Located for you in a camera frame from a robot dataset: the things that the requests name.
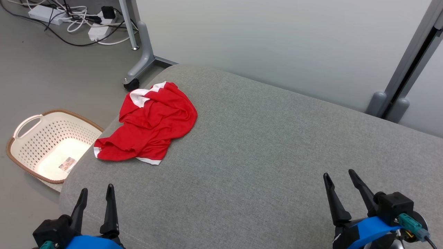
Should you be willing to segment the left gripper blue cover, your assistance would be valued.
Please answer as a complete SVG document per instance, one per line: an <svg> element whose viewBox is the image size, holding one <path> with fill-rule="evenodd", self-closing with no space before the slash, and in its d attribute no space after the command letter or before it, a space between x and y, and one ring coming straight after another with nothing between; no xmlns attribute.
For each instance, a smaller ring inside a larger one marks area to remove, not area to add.
<svg viewBox="0 0 443 249"><path fill-rule="evenodd" d="M87 199L88 189L83 188L71 215L72 229L82 228L83 213L87 206ZM66 249L123 249L115 241L106 239L117 238L120 235L115 189L111 183L107 186L106 202L104 223L100 227L101 237L76 236L71 240Z"/></svg>

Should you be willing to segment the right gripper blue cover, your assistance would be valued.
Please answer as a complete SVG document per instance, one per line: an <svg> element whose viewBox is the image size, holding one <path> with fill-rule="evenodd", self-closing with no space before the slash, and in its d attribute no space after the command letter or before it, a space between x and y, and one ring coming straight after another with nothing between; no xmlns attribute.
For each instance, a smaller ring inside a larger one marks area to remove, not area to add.
<svg viewBox="0 0 443 249"><path fill-rule="evenodd" d="M350 223L352 217L339 200L339 197L335 192L335 185L329 174L324 173L323 181L325 184L332 222L336 227L343 227L342 231L340 231L334 238L334 249L360 249L387 235L391 231L401 229L401 226L397 225L391 227L376 217L378 205L374 202L374 193L353 169L349 169L348 173L354 187L358 189L361 194L368 210L367 216L373 217L363 219L350 227L345 227Z"/></svg>

